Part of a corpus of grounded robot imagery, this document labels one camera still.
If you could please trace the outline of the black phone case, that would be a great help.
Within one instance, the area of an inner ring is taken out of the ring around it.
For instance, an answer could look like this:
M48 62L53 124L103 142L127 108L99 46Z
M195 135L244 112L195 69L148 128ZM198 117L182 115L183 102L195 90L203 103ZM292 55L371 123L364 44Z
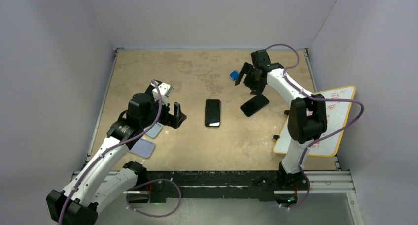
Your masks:
M205 101L205 126L219 127L221 123L221 101L219 99L206 99Z

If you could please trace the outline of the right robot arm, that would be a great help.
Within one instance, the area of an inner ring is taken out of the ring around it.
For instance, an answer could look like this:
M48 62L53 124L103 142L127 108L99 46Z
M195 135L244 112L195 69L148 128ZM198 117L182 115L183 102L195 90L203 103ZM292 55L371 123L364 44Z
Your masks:
M243 82L254 97L240 108L250 116L264 107L262 93L267 85L275 89L289 104L287 129L291 137L286 156L278 167L277 183L283 189L293 186L303 177L303 165L310 147L308 141L318 140L327 131L324 96L305 93L302 87L292 83L286 69L273 63L266 50L251 53L252 63L245 62L235 80Z

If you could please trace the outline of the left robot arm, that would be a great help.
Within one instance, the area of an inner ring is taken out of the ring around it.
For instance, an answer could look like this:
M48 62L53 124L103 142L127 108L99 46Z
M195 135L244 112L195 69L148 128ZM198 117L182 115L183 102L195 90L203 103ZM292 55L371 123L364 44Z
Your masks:
M178 128L186 115L180 104L170 114L168 98L171 85L152 80L146 92L136 93L127 110L120 113L106 134L98 151L78 175L61 191L52 190L47 198L51 219L60 225L93 225L99 213L128 189L151 192L152 183L146 168L135 161L126 163L112 179L104 182L114 165L121 160L156 123Z

